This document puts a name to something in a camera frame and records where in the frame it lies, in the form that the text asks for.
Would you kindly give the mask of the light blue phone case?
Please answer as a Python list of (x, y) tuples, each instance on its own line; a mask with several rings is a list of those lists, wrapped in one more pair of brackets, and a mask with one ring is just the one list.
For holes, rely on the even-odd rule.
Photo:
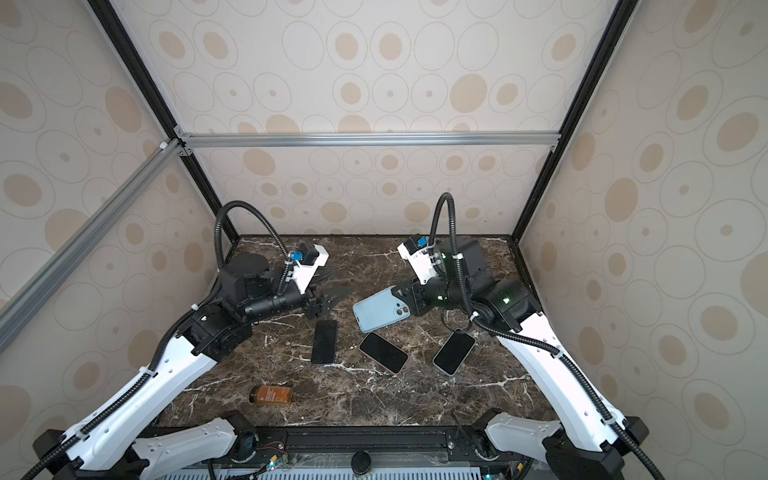
[(370, 333), (407, 319), (410, 308), (390, 286), (353, 305), (353, 314), (363, 333)]

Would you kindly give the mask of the black smartphone from case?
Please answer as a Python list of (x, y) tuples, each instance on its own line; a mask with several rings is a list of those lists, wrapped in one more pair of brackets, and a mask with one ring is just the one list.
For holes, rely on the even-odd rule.
[(338, 322), (336, 320), (318, 320), (315, 325), (310, 361), (315, 365), (328, 365), (335, 362)]

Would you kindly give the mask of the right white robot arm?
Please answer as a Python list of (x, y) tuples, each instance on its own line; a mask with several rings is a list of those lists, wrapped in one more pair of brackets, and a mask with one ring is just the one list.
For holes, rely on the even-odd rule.
[(398, 247), (415, 277), (391, 288), (412, 316), (442, 308), (466, 313), (469, 322), (497, 338), (526, 369), (555, 410), (554, 421), (508, 413), (483, 428), (494, 452), (511, 452), (546, 464), (559, 479), (619, 479), (632, 453), (655, 478), (662, 473), (641, 444), (649, 431), (626, 416), (587, 378), (554, 333), (535, 296), (519, 281), (498, 280), (478, 241), (458, 245), (413, 235)]

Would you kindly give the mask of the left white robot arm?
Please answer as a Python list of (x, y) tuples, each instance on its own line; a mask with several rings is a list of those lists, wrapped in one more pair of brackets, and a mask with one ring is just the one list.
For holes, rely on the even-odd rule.
[(56, 479), (157, 479), (241, 449), (251, 454), (255, 431), (239, 413), (155, 439), (146, 427), (189, 385), (248, 340), (254, 326), (302, 311), (323, 319), (349, 289), (319, 283), (333, 275), (327, 251), (301, 245), (287, 272), (262, 255), (239, 254), (223, 263), (208, 296), (161, 337), (148, 365), (92, 414), (67, 430), (49, 429), (33, 443), (39, 461), (27, 473)]

